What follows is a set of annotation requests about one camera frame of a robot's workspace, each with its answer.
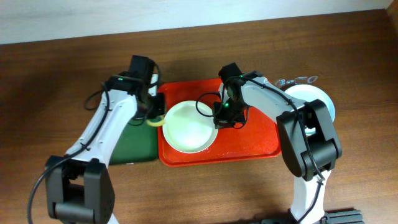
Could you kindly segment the yellow green sponge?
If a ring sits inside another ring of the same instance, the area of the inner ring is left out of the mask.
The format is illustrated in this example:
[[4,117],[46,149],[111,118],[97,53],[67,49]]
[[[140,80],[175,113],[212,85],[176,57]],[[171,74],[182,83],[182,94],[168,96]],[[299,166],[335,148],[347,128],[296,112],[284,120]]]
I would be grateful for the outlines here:
[[159,126],[163,126],[165,124],[165,115],[160,115],[155,117],[154,119],[147,119],[146,123],[149,126],[152,127],[159,127]]

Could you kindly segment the cream white plate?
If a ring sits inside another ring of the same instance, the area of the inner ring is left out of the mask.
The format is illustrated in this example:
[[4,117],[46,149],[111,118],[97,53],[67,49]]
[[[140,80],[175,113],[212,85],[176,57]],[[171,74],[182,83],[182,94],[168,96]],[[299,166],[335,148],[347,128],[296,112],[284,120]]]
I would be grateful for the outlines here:
[[182,101],[165,115],[162,132],[166,142],[176,151],[195,154],[208,149],[218,135],[212,109],[202,102]]

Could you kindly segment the light blue plate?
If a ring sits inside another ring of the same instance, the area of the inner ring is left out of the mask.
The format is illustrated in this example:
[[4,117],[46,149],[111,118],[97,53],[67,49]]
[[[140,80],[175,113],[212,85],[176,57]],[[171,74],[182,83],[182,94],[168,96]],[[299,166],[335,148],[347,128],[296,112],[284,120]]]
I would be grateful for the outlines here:
[[331,98],[320,88],[315,87],[313,85],[307,85],[307,84],[299,84],[299,85],[294,85],[291,87],[288,87],[285,92],[293,96],[295,98],[305,100],[307,102],[311,102],[313,100],[319,99],[324,104],[326,104],[326,107],[328,108],[331,120],[335,120],[335,106],[331,100]]

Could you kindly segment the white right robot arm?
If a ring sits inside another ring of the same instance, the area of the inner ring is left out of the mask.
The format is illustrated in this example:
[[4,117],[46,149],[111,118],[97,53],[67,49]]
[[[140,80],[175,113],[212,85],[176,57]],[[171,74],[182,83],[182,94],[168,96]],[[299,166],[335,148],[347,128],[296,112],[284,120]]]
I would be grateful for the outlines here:
[[245,125],[256,108],[277,125],[283,160],[294,175],[289,223],[328,223],[323,209],[327,178],[342,155],[342,146],[326,104],[307,102],[274,87],[261,73],[221,71],[219,103],[213,105],[215,128]]

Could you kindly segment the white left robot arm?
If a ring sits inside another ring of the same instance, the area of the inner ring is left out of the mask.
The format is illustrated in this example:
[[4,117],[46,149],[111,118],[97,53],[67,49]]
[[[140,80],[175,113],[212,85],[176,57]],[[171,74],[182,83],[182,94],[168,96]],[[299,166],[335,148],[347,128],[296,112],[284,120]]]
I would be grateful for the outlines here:
[[127,124],[164,113],[158,73],[113,75],[102,84],[100,103],[87,127],[64,156],[45,165],[47,211],[62,223],[117,223],[108,167]]

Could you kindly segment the dark green tray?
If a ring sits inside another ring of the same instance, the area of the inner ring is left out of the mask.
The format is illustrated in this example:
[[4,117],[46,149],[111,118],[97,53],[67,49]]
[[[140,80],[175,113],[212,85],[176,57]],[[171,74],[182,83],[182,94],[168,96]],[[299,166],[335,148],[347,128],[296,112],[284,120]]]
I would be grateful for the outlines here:
[[109,164],[149,162],[158,158],[157,128],[131,121],[120,135]]

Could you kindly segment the red plastic tray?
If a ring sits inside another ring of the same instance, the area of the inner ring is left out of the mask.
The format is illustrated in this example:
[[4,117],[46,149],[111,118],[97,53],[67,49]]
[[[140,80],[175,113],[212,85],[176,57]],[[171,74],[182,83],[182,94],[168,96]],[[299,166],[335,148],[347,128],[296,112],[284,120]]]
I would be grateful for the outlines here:
[[[167,109],[181,101],[197,100],[200,95],[219,90],[219,78],[173,82],[162,85],[158,92],[165,95]],[[250,159],[266,159],[281,153],[276,124],[255,108],[249,109],[246,125],[241,129],[221,129],[206,150],[185,154],[175,150],[157,129],[160,160],[169,167],[195,166]]]

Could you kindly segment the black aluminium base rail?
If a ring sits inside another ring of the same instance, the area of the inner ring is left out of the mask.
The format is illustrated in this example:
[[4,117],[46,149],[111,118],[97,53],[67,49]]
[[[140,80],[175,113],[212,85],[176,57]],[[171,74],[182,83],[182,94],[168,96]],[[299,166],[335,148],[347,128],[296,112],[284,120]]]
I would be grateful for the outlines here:
[[[293,218],[264,219],[260,224],[294,224]],[[364,224],[361,210],[342,210],[337,212],[325,212],[324,216],[313,224]]]

